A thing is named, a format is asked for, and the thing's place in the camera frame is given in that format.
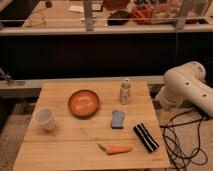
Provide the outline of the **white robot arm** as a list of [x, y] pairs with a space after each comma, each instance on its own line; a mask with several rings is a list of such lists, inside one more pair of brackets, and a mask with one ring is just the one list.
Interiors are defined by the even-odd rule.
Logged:
[[213, 88], [204, 83], [205, 76], [204, 66], [196, 61], [169, 69], [156, 99], [164, 109], [176, 108], [188, 100], [213, 118]]

